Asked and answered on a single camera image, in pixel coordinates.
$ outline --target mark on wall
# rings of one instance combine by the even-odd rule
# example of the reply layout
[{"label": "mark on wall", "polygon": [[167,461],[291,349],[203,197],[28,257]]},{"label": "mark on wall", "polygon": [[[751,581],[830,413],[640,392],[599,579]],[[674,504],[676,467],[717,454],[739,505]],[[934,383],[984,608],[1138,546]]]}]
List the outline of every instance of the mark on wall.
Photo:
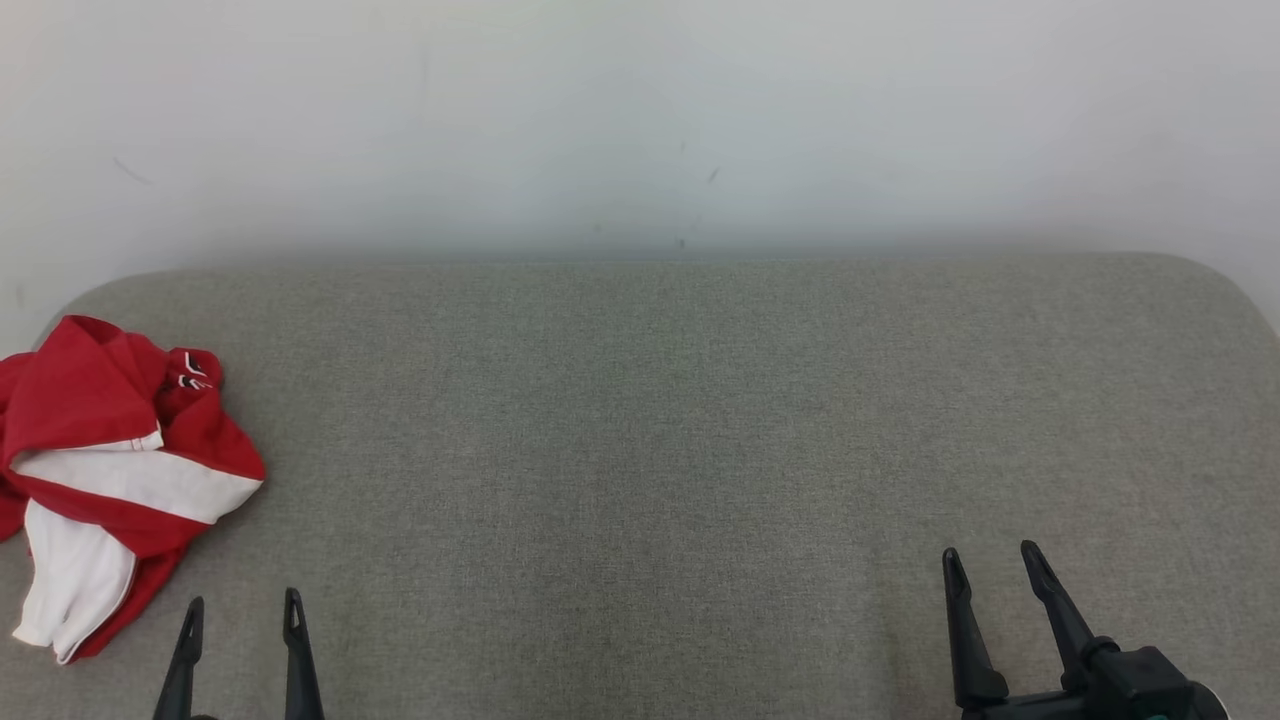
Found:
[{"label": "mark on wall", "polygon": [[122,173],[129,176],[134,181],[137,181],[137,182],[140,182],[142,184],[155,184],[151,181],[148,181],[147,178],[145,178],[145,177],[140,176],[138,173],[134,173],[133,170],[131,170],[124,163],[120,161],[119,158],[111,158],[111,161],[115,163],[115,167],[119,168]]}]

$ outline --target white stripe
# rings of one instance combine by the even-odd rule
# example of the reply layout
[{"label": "white stripe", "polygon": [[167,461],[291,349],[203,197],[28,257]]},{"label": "white stripe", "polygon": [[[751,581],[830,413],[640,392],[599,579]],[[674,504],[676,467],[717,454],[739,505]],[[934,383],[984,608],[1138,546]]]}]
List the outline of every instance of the white stripe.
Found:
[{"label": "white stripe", "polygon": [[36,577],[13,637],[52,644],[65,665],[129,596],[137,557],[99,525],[69,520],[35,500],[23,521]]},{"label": "white stripe", "polygon": [[13,470],[206,525],[239,507],[262,484],[157,451],[76,448],[20,454]]}]

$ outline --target gray couch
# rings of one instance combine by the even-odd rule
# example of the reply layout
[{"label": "gray couch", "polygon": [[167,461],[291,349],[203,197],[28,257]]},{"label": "gray couch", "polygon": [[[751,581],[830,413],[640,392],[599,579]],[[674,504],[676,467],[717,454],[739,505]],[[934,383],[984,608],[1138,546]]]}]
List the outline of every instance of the gray couch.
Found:
[{"label": "gray couch", "polygon": [[[177,272],[69,311],[215,351],[268,483],[0,717],[957,717],[941,555],[1014,693],[1060,666],[1018,555],[1235,717],[1280,692],[1280,346],[1166,256]],[[17,623],[24,541],[0,546]]]}]

